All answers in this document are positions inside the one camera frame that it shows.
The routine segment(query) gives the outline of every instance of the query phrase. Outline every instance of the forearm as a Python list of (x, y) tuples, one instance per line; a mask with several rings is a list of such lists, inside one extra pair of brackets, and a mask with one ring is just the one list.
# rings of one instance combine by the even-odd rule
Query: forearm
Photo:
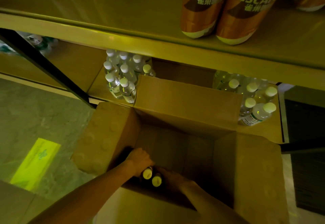
[(233, 209), (210, 196), (194, 181), (184, 183), (180, 190), (193, 204), (206, 223), (248, 224), (248, 222), (239, 216)]
[(132, 162), (125, 161), (67, 194), (29, 224), (85, 223), (94, 217), (108, 198), (134, 174)]

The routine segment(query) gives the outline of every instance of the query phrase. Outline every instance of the hand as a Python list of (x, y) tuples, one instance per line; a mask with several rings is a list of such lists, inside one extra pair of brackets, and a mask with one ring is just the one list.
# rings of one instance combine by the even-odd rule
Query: hand
[(143, 170), (147, 167), (153, 166), (155, 163), (150, 159), (150, 156), (142, 148), (135, 148), (131, 151), (125, 161), (132, 163), (134, 167), (134, 176), (140, 177)]
[(166, 183), (172, 191), (181, 191), (182, 187), (187, 183), (195, 183), (183, 176), (179, 173), (168, 171), (162, 167), (156, 167), (157, 170), (165, 177)]

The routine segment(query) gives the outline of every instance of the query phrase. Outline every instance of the yellow sign on floor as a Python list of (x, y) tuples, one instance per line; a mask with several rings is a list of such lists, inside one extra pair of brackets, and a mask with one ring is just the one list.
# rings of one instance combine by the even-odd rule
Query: yellow sign on floor
[(60, 146), (60, 144), (38, 138), (22, 164), (19, 166), (15, 175), (12, 177), (10, 184), (33, 192), (37, 188)]

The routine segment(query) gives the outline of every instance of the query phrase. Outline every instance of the white bottle cap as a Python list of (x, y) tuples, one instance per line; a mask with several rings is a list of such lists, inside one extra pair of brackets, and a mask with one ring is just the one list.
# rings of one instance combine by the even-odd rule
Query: white bottle cap
[(162, 180), (161, 180), (161, 177), (160, 177), (160, 176), (155, 176), (155, 177), (153, 177), (151, 181), (152, 181), (152, 185), (153, 185), (154, 187), (158, 187), (158, 186), (160, 186), (161, 183), (162, 183)]
[(246, 86), (246, 90), (247, 90), (248, 92), (254, 92), (254, 91), (257, 90), (257, 88), (258, 88), (258, 86), (257, 86), (256, 83), (249, 83), (249, 84), (247, 84), (247, 86)]
[(127, 59), (127, 56), (128, 56), (128, 52), (120, 52), (120, 58), (122, 59), (122, 60), (126, 60)]
[(272, 113), (274, 112), (275, 110), (277, 110), (277, 107), (275, 106), (274, 103), (272, 102), (268, 102), (266, 104), (263, 105), (263, 110), (267, 113)]
[(121, 71), (127, 73), (129, 71), (129, 66), (127, 64), (121, 65)]
[(115, 53), (115, 50), (114, 50), (114, 49), (107, 49), (107, 50), (106, 50), (106, 53), (107, 53), (107, 55), (108, 55), (109, 57), (112, 57), (112, 56), (114, 55), (114, 53)]
[(111, 70), (112, 69), (112, 63), (110, 61), (105, 61), (104, 62), (104, 67), (107, 69), (107, 70)]
[(265, 94), (267, 96), (275, 96), (276, 94), (278, 93), (278, 90), (272, 86), (268, 87), (266, 90), (265, 90)]
[(143, 171), (142, 176), (143, 176), (144, 179), (151, 179), (151, 177), (152, 177), (152, 169), (150, 167), (146, 168)]
[(239, 85), (239, 82), (237, 79), (232, 79), (229, 81), (229, 87), (232, 88), (232, 89), (235, 89), (237, 88)]
[(256, 105), (256, 101), (253, 98), (247, 98), (245, 101), (245, 107), (251, 108)]
[(141, 62), (141, 58), (142, 58), (142, 56), (140, 54), (133, 55), (133, 61), (135, 63), (140, 63)]
[(111, 73), (106, 74), (105, 78), (106, 78), (106, 80), (107, 80), (108, 82), (113, 82), (113, 81), (115, 81), (115, 76), (114, 76), (113, 74), (111, 74)]
[(120, 80), (120, 85), (121, 85), (122, 87), (127, 87), (127, 86), (129, 86), (129, 81), (128, 81), (128, 79), (127, 79), (127, 78), (122, 78), (122, 79)]
[(144, 71), (144, 73), (149, 73), (150, 72), (150, 70), (151, 70), (151, 66), (150, 65), (144, 65), (143, 66), (143, 71)]

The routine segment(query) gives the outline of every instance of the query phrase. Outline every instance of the black mat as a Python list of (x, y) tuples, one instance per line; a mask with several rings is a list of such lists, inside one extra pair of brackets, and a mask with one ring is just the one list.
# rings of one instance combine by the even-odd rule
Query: black mat
[[(285, 100), (291, 143), (325, 137), (325, 108)], [(325, 152), (292, 154), (297, 207), (325, 215)]]

